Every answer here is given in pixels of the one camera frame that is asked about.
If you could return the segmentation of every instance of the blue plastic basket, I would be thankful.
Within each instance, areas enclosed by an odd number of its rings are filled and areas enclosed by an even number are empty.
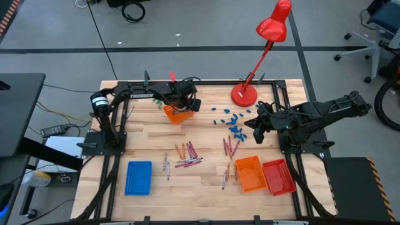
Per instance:
[[[136,161],[127,165],[125,195],[146,196],[151,188],[151,162]]]

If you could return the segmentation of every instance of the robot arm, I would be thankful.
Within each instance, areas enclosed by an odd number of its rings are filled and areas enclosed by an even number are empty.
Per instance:
[[[312,133],[343,118],[365,116],[371,109],[357,91],[327,102],[305,102],[282,111],[274,112],[268,103],[259,102],[258,117],[244,124],[254,129],[258,144],[264,139],[264,132],[289,133],[288,144],[304,144]]]
[[[143,86],[134,85],[127,81],[120,81],[114,88],[102,89],[95,92],[91,97],[93,113],[101,127],[105,140],[105,147],[109,149],[118,146],[118,135],[115,127],[109,120],[109,115],[128,99],[154,98],[163,101],[165,105],[170,105],[177,112],[199,111],[201,100],[196,99],[197,89],[192,79],[184,79],[174,82],[156,82]],[[114,99],[109,103],[108,94],[114,94]]]

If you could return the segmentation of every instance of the wooden tabletop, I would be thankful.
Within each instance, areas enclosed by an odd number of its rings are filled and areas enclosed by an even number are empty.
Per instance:
[[[101,88],[112,88],[117,81],[103,81]],[[307,101],[303,83],[300,79],[286,80],[291,105]],[[272,196],[268,189],[244,193],[240,179],[235,181],[234,162],[237,159],[257,155],[261,163],[283,159],[279,149],[278,135],[271,131],[265,133],[262,144],[256,144],[253,130],[243,122],[257,116],[256,107],[242,108],[234,105],[230,93],[232,86],[198,85],[197,98],[202,100],[201,109],[193,117],[180,125],[173,125],[163,110],[152,99],[131,100],[128,109],[135,105],[126,122],[126,152],[121,158],[117,188],[112,213],[113,221],[142,221],[150,216],[152,221],[181,220],[252,220],[254,215],[261,219],[295,219],[293,200],[290,194]],[[256,86],[258,99],[273,102],[270,85]],[[243,128],[248,138],[239,145],[231,161],[225,156],[223,138],[231,134],[220,119],[230,120],[232,113],[243,113],[237,125]],[[98,128],[93,121],[92,128]],[[191,141],[199,157],[200,164],[175,168],[179,156],[175,144]],[[171,163],[171,178],[167,180],[163,171],[164,153]],[[96,156],[81,171],[76,192],[76,200],[71,218],[80,215],[98,191],[104,156]],[[125,196],[127,165],[129,161],[152,161],[151,192],[149,196]],[[229,181],[225,190],[221,185],[228,162],[231,162]],[[303,155],[303,164],[310,190],[325,206],[335,214],[334,202],[323,162],[312,154]],[[305,205],[303,193],[297,186],[303,215]],[[101,216],[105,216],[108,192],[104,195]]]

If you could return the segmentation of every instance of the power adapter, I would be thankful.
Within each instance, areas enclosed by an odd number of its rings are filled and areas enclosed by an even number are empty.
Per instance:
[[[42,134],[42,138],[48,138],[50,136],[64,134],[65,132],[66,132],[65,125],[47,127],[47,128],[40,130],[40,133]]]

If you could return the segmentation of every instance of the lamp shade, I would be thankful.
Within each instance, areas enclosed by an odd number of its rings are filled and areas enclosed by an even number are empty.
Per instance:
[[[279,0],[271,17],[263,20],[257,26],[257,33],[273,42],[283,42],[286,39],[286,25],[285,20],[288,17],[292,3],[289,0]]]

